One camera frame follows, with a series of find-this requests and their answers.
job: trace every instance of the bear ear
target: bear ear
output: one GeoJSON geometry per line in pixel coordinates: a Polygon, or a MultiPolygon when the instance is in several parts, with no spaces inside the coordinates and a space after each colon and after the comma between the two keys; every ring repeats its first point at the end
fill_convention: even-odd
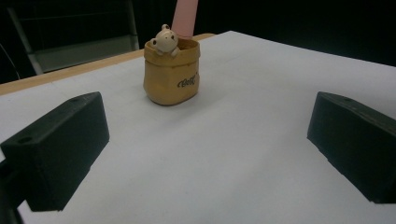
{"type": "Polygon", "coordinates": [[[152,38],[150,41],[152,46],[156,46],[157,45],[157,39],[156,38],[152,38]]]}
{"type": "Polygon", "coordinates": [[[170,30],[171,28],[167,24],[164,24],[163,29],[170,30]]]}

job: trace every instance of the pink object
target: pink object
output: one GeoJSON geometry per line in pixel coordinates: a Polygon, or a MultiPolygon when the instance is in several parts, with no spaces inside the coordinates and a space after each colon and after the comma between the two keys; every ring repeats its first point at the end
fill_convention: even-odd
{"type": "Polygon", "coordinates": [[[198,0],[177,0],[172,30],[179,38],[192,38],[197,8],[198,0]]]}

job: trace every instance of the white surface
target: white surface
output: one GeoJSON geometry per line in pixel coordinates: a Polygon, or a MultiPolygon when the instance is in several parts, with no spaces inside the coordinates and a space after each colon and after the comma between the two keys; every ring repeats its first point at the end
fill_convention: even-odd
{"type": "Polygon", "coordinates": [[[139,58],[0,96],[0,141],[65,100],[102,93],[110,142],[44,223],[395,223],[306,139],[318,91],[396,118],[396,68],[228,32],[201,41],[200,91],[152,103],[139,58]]]}

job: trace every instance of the sack-shaped pot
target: sack-shaped pot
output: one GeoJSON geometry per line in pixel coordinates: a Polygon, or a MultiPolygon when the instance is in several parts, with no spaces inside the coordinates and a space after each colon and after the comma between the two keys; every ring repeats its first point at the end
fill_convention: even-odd
{"type": "Polygon", "coordinates": [[[182,103],[198,92],[199,43],[179,39],[176,56],[159,55],[149,42],[145,45],[145,79],[148,98],[159,105],[182,103]]]}

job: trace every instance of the wooden edge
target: wooden edge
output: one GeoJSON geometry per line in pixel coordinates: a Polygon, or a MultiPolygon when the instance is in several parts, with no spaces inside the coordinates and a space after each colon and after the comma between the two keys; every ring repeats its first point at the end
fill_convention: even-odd
{"type": "MultiPolygon", "coordinates": [[[[205,38],[209,38],[214,34],[201,34],[196,35],[194,40],[202,40],[205,38]]],[[[0,85],[0,95],[5,95],[8,93],[12,93],[15,91],[21,91],[24,89],[28,89],[34,86],[39,86],[42,84],[50,83],[56,80],[64,79],[67,77],[77,76],[83,73],[87,73],[96,69],[100,69],[106,66],[110,66],[112,64],[123,63],[132,59],[136,59],[142,57],[144,53],[143,49],[131,51],[128,53],[120,54],[117,56],[105,58],[102,60],[94,61],[91,63],[84,63],[80,65],[76,65],[73,67],[68,67],[65,69],[61,69],[54,72],[49,72],[43,75],[28,77],[17,81],[12,81],[8,83],[4,83],[0,85]]]]}

